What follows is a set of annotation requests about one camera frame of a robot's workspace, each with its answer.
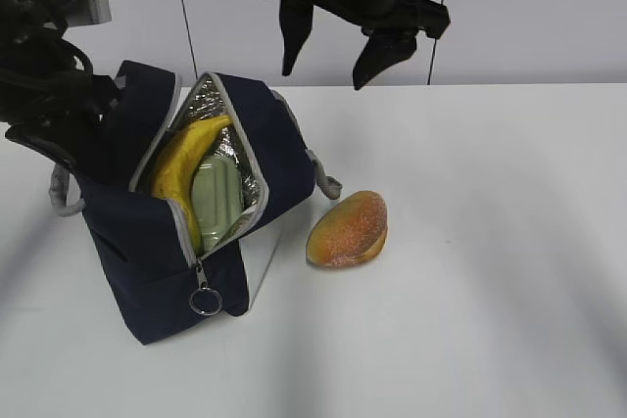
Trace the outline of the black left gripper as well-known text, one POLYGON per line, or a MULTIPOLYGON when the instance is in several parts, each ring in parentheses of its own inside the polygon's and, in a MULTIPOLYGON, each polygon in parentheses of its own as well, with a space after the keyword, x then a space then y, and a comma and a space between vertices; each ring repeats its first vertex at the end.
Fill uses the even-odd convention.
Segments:
POLYGON ((106 75, 95 75, 75 94, 57 95, 1 115, 5 138, 26 147, 79 177, 108 184, 114 164, 106 137, 108 115, 122 89, 106 75))

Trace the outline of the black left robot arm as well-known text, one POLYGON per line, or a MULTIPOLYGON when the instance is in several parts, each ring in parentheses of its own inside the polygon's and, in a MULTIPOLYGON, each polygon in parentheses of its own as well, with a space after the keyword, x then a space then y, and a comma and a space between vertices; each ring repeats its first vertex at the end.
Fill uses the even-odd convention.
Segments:
POLYGON ((6 138, 97 183, 114 174, 105 120, 121 89, 64 35, 110 19, 109 0, 1 0, 6 138))

